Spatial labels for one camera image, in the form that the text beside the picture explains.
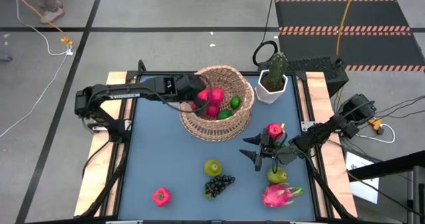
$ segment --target blue tabletop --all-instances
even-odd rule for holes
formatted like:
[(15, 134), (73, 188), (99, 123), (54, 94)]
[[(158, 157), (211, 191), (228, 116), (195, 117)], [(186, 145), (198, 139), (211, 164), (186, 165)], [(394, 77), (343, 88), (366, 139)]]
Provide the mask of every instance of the blue tabletop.
[[(262, 204), (267, 171), (272, 163), (263, 159), (261, 171), (239, 149), (257, 151), (258, 146), (243, 138), (259, 134), (269, 123), (285, 123), (288, 139), (300, 134), (294, 87), (288, 86), (273, 104), (255, 101), (249, 125), (225, 142), (206, 142), (183, 127), (179, 113), (160, 102), (137, 101), (128, 163), (122, 190), (119, 220), (314, 220), (313, 203), (305, 160), (282, 166), (292, 187), (303, 193), (282, 208)], [(246, 79), (255, 87), (258, 77)], [(209, 159), (220, 161), (223, 174), (236, 178), (216, 199), (204, 197), (210, 179), (203, 171)], [(171, 193), (171, 202), (157, 207), (152, 194), (160, 187)]]

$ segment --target white hexagonal pot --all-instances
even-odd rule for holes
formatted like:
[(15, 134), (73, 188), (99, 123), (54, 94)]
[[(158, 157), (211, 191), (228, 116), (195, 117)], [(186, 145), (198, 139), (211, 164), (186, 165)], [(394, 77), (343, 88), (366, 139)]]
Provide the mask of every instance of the white hexagonal pot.
[(279, 98), (279, 96), (281, 96), (285, 92), (286, 84), (288, 83), (288, 78), (287, 76), (283, 75), (282, 78), (284, 79), (285, 83), (284, 83), (284, 88), (281, 91), (268, 92), (268, 90), (266, 90), (266, 88), (264, 88), (264, 86), (262, 86), (261, 84), (261, 78), (264, 75), (268, 74), (268, 71), (269, 70), (261, 71), (260, 77), (258, 78), (258, 85), (255, 88), (255, 93), (259, 101), (264, 102), (266, 104), (271, 104), (274, 101), (276, 101)]

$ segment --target cactus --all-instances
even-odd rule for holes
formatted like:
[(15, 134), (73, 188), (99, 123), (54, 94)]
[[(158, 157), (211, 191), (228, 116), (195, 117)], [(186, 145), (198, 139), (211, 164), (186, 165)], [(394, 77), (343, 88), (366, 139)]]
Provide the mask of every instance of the cactus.
[(288, 67), (288, 60), (283, 53), (273, 55), (269, 73), (266, 77), (266, 84), (269, 92), (280, 91), (284, 88), (282, 76)]

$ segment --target woven basket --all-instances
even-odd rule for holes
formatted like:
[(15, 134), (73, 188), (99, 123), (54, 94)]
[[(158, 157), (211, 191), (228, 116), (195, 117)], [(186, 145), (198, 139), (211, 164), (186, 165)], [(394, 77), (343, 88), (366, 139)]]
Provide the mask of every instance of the woven basket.
[[(224, 90), (224, 100), (220, 105), (220, 110), (232, 110), (233, 115), (224, 120), (209, 120), (198, 117), (194, 113), (180, 112), (182, 124), (191, 134), (206, 141), (219, 142), (235, 137), (251, 120), (251, 107), (254, 103), (254, 91), (251, 85), (236, 69), (230, 66), (210, 66), (195, 74), (203, 75), (213, 87), (220, 87)], [(240, 97), (241, 104), (236, 110), (233, 110), (230, 107), (230, 99), (236, 95)], [(180, 109), (191, 110), (191, 107), (184, 102), (180, 104)]]

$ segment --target wooden table edge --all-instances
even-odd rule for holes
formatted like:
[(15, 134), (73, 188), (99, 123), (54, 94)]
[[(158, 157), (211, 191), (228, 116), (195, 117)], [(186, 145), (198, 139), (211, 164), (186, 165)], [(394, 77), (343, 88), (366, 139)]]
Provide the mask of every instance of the wooden table edge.
[[(110, 72), (106, 84), (123, 84), (126, 82), (127, 72)], [(303, 95), (303, 86), (300, 80), (297, 85), (299, 87), (299, 96), (301, 100), (301, 107), (303, 110), (304, 120), (309, 120), (307, 115), (307, 105), (305, 96)], [(315, 115), (315, 121), (327, 121), (332, 115), (332, 107), (327, 93), (326, 81), (322, 72), (307, 72), (307, 85), (309, 87), (311, 105)], [(112, 117), (117, 118), (120, 110), (121, 101), (113, 100), (103, 103), (102, 108), (108, 112)], [(131, 102), (127, 103), (125, 117), (129, 117), (129, 108)], [(95, 134), (92, 139), (90, 148), (90, 155), (92, 155), (102, 144), (108, 140), (106, 132)], [(339, 143), (337, 134), (332, 134), (330, 140)], [(331, 142), (327, 142), (322, 146), (321, 153), (325, 166), (326, 178), (332, 192), (337, 196), (338, 200), (343, 204), (349, 213), (357, 216), (357, 211), (354, 204), (353, 194), (349, 183), (348, 176), (345, 169), (345, 161), (341, 147)], [(86, 168), (86, 174), (82, 180), (80, 194), (76, 204), (75, 215), (83, 213), (92, 204), (93, 200), (98, 196), (99, 192), (105, 185), (106, 175), (108, 172), (109, 162), (112, 154), (112, 143), (109, 143), (99, 154), (92, 160)], [(111, 190), (109, 202), (106, 209), (106, 215), (112, 215), (115, 196), (116, 184)], [(322, 217), (326, 217), (325, 202), (323, 192), (318, 185), (316, 185), (317, 196), (319, 200), (319, 209)]]

